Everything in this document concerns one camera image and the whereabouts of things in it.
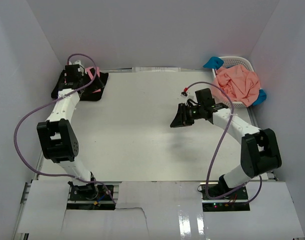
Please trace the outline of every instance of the white tabletop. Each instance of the white tabletop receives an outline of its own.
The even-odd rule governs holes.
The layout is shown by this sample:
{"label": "white tabletop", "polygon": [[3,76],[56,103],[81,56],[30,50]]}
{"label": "white tabletop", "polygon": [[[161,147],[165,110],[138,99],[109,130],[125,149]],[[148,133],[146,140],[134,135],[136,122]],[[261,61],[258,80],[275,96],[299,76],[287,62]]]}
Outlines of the white tabletop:
{"label": "white tabletop", "polygon": [[[181,92],[197,81],[212,82],[212,73],[109,74],[102,99],[79,102],[72,116],[78,158],[99,181],[204,181],[223,130],[202,119],[190,127],[170,128],[178,103],[184,101]],[[207,87],[198,84],[190,92]],[[246,108],[235,113],[250,123]],[[240,144],[227,134],[210,179],[216,181],[239,165],[240,154]],[[64,173],[49,159],[41,170]]]}

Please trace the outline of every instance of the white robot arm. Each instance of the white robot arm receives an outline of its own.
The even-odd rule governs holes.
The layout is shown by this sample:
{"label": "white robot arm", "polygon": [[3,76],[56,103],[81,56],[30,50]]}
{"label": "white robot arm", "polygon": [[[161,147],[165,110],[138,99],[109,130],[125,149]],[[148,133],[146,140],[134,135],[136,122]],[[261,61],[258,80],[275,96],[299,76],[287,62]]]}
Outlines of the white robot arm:
{"label": "white robot arm", "polygon": [[[84,68],[80,66],[80,61],[65,66],[65,79],[58,86],[59,98],[85,84]],[[75,92],[58,101],[47,120],[38,123],[37,132],[46,159],[61,166],[67,174],[91,181],[92,173],[77,158],[79,143],[70,124],[75,107],[80,101],[80,94]]]}
{"label": "white robot arm", "polygon": [[[205,119],[225,129],[231,110],[223,103],[216,104],[209,88],[198,90],[195,94],[197,103],[191,99],[186,104],[180,103],[170,127],[191,126],[195,120]],[[262,130],[234,115],[227,132],[240,143],[241,155],[240,165],[219,178],[223,194],[282,165],[276,136],[271,129]]]}

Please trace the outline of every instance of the white basket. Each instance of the white basket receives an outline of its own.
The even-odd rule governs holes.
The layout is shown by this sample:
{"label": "white basket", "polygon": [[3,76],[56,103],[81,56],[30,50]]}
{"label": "white basket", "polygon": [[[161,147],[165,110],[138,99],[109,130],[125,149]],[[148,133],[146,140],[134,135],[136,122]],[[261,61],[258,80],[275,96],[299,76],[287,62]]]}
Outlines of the white basket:
{"label": "white basket", "polygon": [[[224,68],[230,68],[230,67],[236,66],[238,64],[241,64],[247,70],[254,72],[254,69],[253,69],[253,66],[251,65],[251,63],[247,59],[245,59],[241,56],[221,56],[220,59],[223,60],[222,66]],[[214,69],[212,69],[212,73],[213,73],[213,78],[215,78],[216,72]],[[223,102],[223,103],[226,104],[229,108],[232,107],[230,102]],[[233,101],[232,104],[235,109],[246,108],[246,106],[241,101]]]}

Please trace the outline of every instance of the white wall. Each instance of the white wall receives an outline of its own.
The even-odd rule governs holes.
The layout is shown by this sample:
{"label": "white wall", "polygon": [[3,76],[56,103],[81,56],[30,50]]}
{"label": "white wall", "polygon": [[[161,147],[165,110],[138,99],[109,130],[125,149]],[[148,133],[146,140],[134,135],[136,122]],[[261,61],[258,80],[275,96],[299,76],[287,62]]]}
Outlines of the white wall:
{"label": "white wall", "polygon": [[276,132],[282,166],[275,173],[305,234],[305,0],[280,0],[250,60],[268,96],[255,115]]}
{"label": "white wall", "polygon": [[[61,65],[25,0],[0,0],[0,240],[11,239],[26,181],[33,176],[13,144],[20,116],[50,101]],[[36,166],[41,148],[36,125],[41,111],[19,131],[19,146]]]}
{"label": "white wall", "polygon": [[102,69],[200,69],[249,56],[278,0],[27,0],[62,64],[72,50]]}

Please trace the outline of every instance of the pink towel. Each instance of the pink towel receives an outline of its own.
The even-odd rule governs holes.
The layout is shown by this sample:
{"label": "pink towel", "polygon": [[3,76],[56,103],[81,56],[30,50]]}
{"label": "pink towel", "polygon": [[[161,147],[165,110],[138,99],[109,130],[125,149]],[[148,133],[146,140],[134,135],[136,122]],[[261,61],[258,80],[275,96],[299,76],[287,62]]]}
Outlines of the pink towel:
{"label": "pink towel", "polygon": [[[247,107],[257,100],[261,83],[254,71],[247,70],[239,64],[230,68],[221,67],[213,83],[220,87],[234,102],[242,102]],[[217,88],[211,88],[212,94],[218,99],[228,102],[228,99]]]}

